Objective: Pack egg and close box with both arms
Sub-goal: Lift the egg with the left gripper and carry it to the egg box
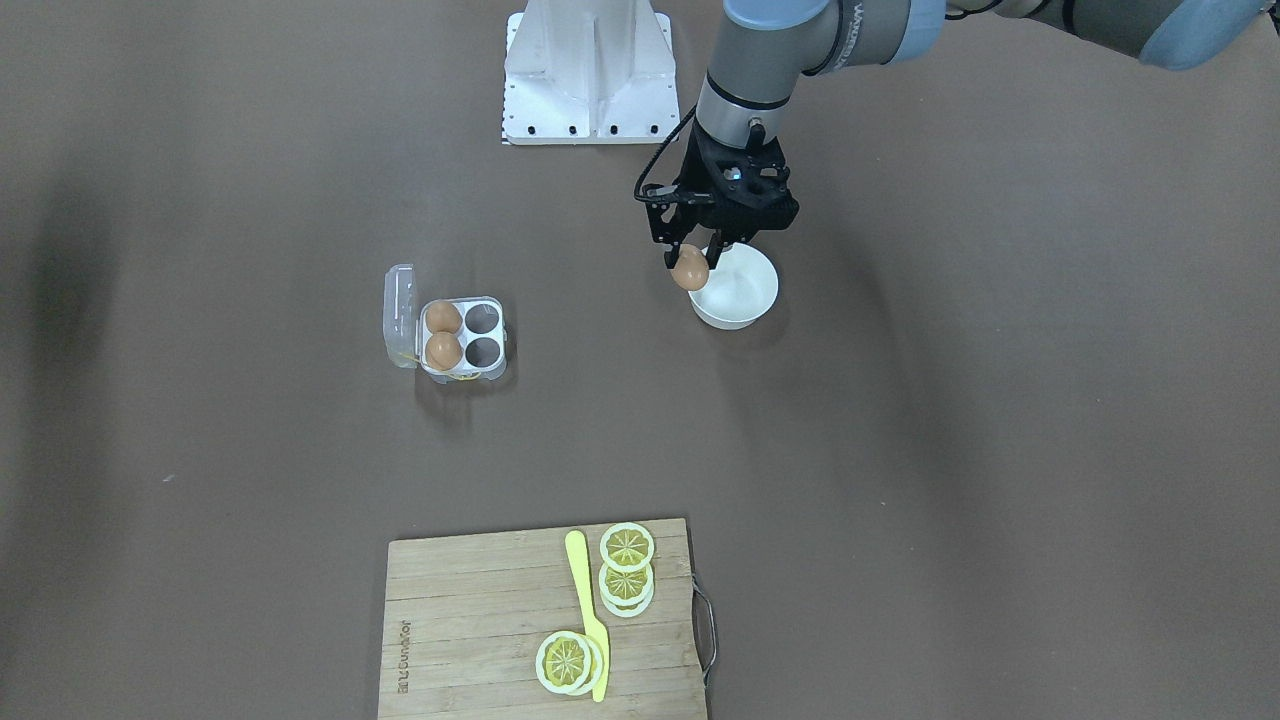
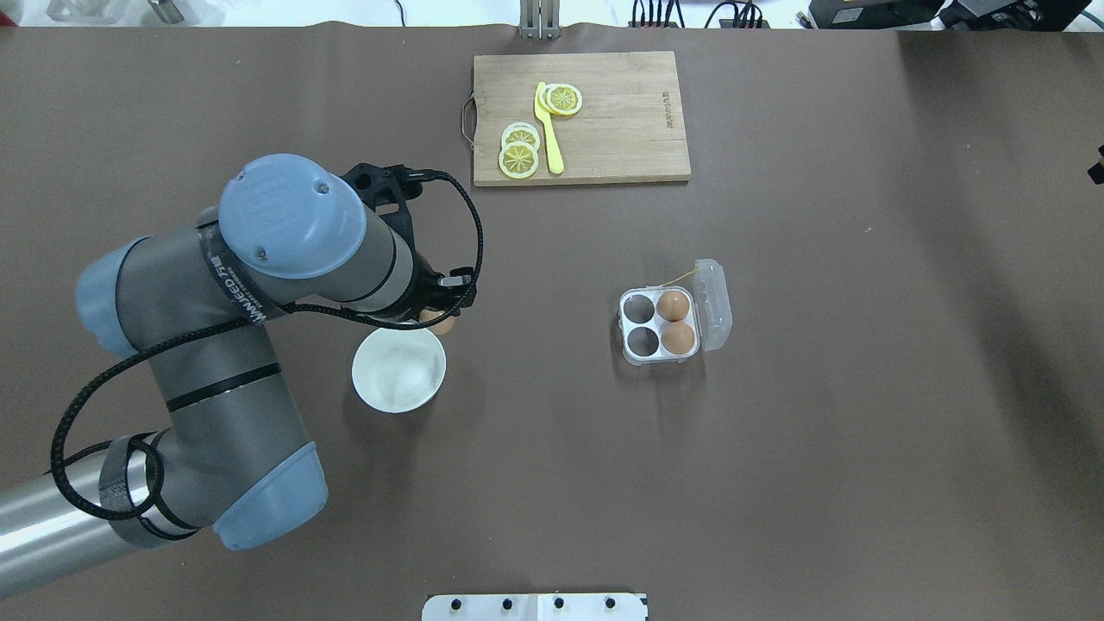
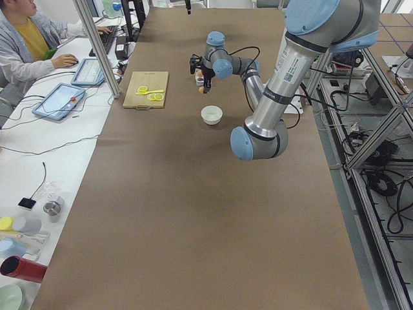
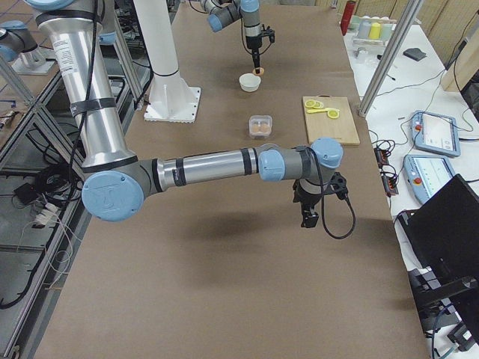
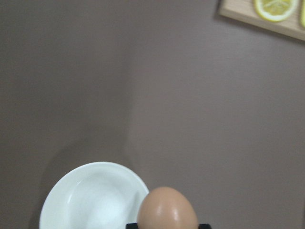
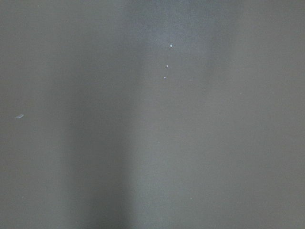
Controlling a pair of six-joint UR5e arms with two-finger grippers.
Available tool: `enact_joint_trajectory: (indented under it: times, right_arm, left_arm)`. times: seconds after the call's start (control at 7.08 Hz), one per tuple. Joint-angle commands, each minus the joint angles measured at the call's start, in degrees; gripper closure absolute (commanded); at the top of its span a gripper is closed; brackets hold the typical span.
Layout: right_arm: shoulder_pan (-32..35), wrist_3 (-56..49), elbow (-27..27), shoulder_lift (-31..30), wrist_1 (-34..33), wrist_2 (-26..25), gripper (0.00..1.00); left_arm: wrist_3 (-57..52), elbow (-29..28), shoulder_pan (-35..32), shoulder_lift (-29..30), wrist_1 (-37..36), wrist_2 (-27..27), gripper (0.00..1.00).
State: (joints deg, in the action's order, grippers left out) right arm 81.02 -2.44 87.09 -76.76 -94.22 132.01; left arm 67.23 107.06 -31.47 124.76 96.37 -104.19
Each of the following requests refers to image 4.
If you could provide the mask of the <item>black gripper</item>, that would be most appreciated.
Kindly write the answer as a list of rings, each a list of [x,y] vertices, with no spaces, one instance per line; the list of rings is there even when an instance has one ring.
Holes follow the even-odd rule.
[[[255,70],[260,70],[260,48],[262,46],[262,37],[259,36],[246,36],[246,48],[251,51],[251,57]]]
[[[301,206],[301,227],[314,228],[317,226],[319,215],[314,207],[323,198],[329,183],[312,182],[307,179],[296,179],[293,184],[293,202]]]

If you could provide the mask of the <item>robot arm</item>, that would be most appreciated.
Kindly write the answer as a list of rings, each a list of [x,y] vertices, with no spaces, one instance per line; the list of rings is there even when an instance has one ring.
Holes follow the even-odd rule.
[[[219,32],[240,20],[242,23],[242,44],[244,50],[252,57],[253,73],[259,76],[263,73],[260,65],[260,51],[263,38],[268,37],[270,44],[275,41],[275,32],[260,21],[260,2],[249,0],[233,1],[198,1],[201,9],[197,9],[189,1],[190,7],[207,15],[207,21],[213,32]]]
[[[136,214],[144,200],[171,187],[259,174],[262,180],[293,181],[293,199],[302,211],[302,226],[314,227],[325,215],[315,206],[335,194],[346,200],[347,182],[338,173],[344,154],[332,138],[284,149],[274,144],[170,160],[140,160],[126,145],[115,98],[100,51],[112,44],[112,1],[31,1],[40,31],[47,36],[61,70],[70,110],[85,149],[87,178],[82,202],[104,221]]]

